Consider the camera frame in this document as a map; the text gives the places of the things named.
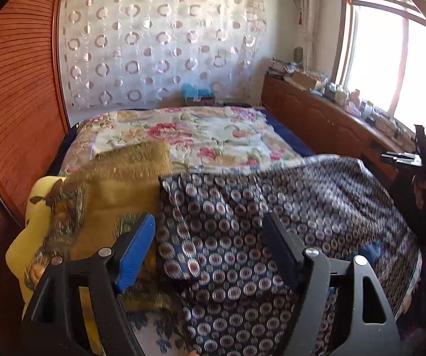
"window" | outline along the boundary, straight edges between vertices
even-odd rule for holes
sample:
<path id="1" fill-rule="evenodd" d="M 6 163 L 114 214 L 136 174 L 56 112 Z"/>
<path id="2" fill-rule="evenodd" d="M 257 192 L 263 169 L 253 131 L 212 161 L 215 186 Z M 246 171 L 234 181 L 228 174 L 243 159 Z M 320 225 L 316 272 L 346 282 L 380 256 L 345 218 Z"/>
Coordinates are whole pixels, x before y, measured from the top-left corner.
<path id="1" fill-rule="evenodd" d="M 409 0 L 347 0 L 335 81 L 426 133 L 426 20 Z"/>

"white lace curtain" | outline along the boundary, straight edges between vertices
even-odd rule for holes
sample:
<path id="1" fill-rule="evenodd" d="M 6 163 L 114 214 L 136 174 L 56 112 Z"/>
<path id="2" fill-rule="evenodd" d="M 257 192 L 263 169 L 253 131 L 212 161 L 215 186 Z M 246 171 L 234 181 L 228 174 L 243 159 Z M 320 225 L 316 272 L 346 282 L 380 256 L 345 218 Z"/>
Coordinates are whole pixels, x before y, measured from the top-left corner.
<path id="1" fill-rule="evenodd" d="M 262 0 L 62 0 L 70 120 L 181 104 L 185 83 L 247 101 L 266 30 Z"/>

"clutter on dresser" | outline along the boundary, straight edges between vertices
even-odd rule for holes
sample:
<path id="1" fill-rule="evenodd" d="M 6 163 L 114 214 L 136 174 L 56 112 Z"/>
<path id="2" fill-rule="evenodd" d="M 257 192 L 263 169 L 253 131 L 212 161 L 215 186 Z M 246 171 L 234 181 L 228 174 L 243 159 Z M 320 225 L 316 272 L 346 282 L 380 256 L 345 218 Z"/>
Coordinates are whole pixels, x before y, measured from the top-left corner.
<path id="1" fill-rule="evenodd" d="M 359 109 L 361 110 L 361 119 L 366 120 L 373 113 L 374 104 L 372 101 L 361 102 Z"/>
<path id="2" fill-rule="evenodd" d="M 374 120 L 374 118 L 373 118 L 373 117 L 371 117 L 371 116 L 368 116 L 368 117 L 365 119 L 365 122 L 366 122 L 367 124 L 369 124 L 371 127 L 374 127 L 374 124 L 376 123 L 376 121 Z"/>
<path id="3" fill-rule="evenodd" d="M 345 107 L 345 111 L 355 117 L 361 117 L 361 113 L 359 112 L 359 109 L 355 106 L 353 102 L 349 102 L 348 105 Z"/>
<path id="4" fill-rule="evenodd" d="M 320 82 L 313 77 L 306 75 L 303 72 L 295 71 L 292 75 L 292 80 L 304 87 L 305 90 L 317 90 L 319 91 Z"/>
<path id="5" fill-rule="evenodd" d="M 302 47 L 296 47 L 293 49 L 293 62 L 303 65 L 304 63 L 304 49 Z"/>
<path id="6" fill-rule="evenodd" d="M 361 103 L 361 99 L 359 98 L 359 94 L 361 92 L 359 90 L 354 90 L 350 93 L 350 101 L 356 106 L 359 107 L 359 104 Z"/>
<path id="7" fill-rule="evenodd" d="M 283 79 L 295 72 L 295 70 L 301 69 L 298 63 L 287 63 L 285 61 L 276 59 L 275 57 L 269 61 L 269 68 L 267 74 L 272 77 Z"/>
<path id="8" fill-rule="evenodd" d="M 335 83 L 327 83 L 325 86 L 325 92 L 323 96 L 338 104 L 340 107 L 344 107 L 348 100 L 348 92 Z"/>
<path id="9" fill-rule="evenodd" d="M 392 138 L 399 128 L 394 119 L 385 116 L 384 114 L 374 113 L 375 127 L 384 135 Z"/>
<path id="10" fill-rule="evenodd" d="M 400 126 L 398 126 L 394 136 L 392 136 L 390 139 L 405 151 L 412 151 L 414 148 L 414 137 L 408 130 Z"/>

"floral bedspread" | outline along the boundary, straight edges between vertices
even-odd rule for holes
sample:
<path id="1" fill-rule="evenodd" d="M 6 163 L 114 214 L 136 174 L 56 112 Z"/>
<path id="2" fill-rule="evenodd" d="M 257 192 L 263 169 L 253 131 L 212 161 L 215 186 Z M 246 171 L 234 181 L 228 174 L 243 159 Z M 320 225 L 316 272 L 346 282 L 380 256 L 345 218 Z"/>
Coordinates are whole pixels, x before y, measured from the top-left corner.
<path id="1" fill-rule="evenodd" d="M 255 109 L 181 107 L 114 111 L 86 120 L 63 161 L 61 176 L 96 154 L 150 140 L 170 143 L 174 172 L 193 167 L 268 166 L 299 155 Z"/>

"navy blue sheet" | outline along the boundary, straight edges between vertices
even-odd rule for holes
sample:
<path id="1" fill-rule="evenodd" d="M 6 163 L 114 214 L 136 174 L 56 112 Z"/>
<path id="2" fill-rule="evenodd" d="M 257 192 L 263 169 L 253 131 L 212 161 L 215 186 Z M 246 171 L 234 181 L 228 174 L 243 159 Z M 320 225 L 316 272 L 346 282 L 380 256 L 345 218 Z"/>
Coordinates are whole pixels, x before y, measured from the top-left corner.
<path id="1" fill-rule="evenodd" d="M 302 157 L 311 157 L 315 155 L 312 150 L 310 150 L 305 143 L 297 138 L 292 131 L 290 131 L 286 126 L 279 122 L 272 114 L 266 109 L 260 109 L 264 115 L 266 115 L 267 123 L 274 127 L 274 131 L 280 135 L 280 137 L 285 140 L 290 147 Z"/>
<path id="2" fill-rule="evenodd" d="M 75 124 L 73 127 L 71 127 L 70 131 L 63 138 L 60 148 L 58 149 L 58 152 L 56 153 L 55 159 L 53 160 L 52 164 L 50 165 L 50 168 L 46 172 L 47 177 L 49 176 L 57 177 L 60 174 L 64 157 L 68 153 L 68 150 L 71 144 L 76 139 L 76 135 L 78 131 L 77 126 L 78 125 Z"/>

